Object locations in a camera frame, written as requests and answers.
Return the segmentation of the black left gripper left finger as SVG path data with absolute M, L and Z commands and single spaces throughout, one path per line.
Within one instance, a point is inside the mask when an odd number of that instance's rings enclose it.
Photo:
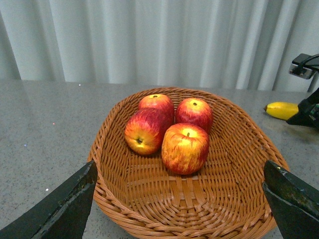
M 2 239 L 81 239 L 91 212 L 97 182 L 94 161 L 18 219 L 1 229 Z

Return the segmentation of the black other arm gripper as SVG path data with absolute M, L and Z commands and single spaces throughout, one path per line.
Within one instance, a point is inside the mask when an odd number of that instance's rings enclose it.
M 298 104 L 298 113 L 286 122 L 290 125 L 319 127 L 319 89 Z

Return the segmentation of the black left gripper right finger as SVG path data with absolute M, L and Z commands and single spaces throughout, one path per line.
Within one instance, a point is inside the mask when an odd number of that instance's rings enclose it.
M 270 160 L 264 177 L 262 188 L 282 237 L 317 239 L 319 191 Z

